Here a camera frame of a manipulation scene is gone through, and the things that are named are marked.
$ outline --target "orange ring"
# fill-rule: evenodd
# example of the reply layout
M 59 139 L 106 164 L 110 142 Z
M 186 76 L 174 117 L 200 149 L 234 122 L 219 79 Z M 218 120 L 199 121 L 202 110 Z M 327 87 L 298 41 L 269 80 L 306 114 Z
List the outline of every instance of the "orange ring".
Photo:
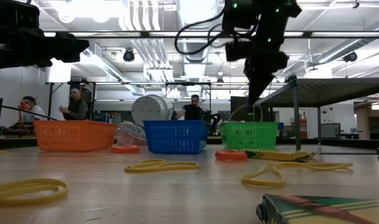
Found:
M 112 146 L 110 151 L 113 153 L 139 153 L 138 146 Z
M 215 157 L 219 161 L 228 161 L 228 162 L 243 162 L 247 161 L 247 154 L 239 150 L 222 150 L 215 153 Z

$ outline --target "metal table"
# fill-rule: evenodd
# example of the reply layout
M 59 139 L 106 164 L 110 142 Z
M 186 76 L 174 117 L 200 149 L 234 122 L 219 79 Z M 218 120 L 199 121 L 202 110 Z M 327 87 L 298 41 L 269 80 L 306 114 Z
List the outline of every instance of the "metal table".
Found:
M 379 93 L 379 78 L 297 79 L 258 100 L 255 106 L 293 107 L 296 150 L 301 149 L 299 108 L 318 109 L 318 143 L 321 143 L 321 106 Z

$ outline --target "white cylinder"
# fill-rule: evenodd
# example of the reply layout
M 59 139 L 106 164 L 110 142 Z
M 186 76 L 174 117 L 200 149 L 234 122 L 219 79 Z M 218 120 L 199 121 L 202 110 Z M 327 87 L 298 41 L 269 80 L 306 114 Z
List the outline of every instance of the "white cylinder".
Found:
M 147 95 L 138 98 L 131 108 L 136 124 L 144 126 L 145 120 L 170 120 L 174 105 L 165 96 Z

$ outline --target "green basket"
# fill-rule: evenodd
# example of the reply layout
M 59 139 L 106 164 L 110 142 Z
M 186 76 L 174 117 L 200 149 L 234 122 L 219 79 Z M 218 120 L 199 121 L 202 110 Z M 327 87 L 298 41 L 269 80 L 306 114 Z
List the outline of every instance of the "green basket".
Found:
M 275 149 L 277 122 L 227 122 L 220 126 L 225 149 Z

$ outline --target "white shirt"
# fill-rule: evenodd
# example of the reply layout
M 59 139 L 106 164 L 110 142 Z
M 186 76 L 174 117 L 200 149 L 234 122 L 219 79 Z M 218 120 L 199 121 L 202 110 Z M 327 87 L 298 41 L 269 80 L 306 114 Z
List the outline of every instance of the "white shirt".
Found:
M 33 112 L 33 113 L 37 113 L 37 114 L 41 114 L 41 115 L 45 115 L 44 110 L 37 105 L 34 105 L 34 107 L 32 109 L 29 109 L 28 111 Z M 39 119 L 42 121 L 44 118 L 37 116 L 37 115 L 34 115 L 34 114 L 22 113 L 22 121 L 23 122 L 33 122 L 35 119 Z

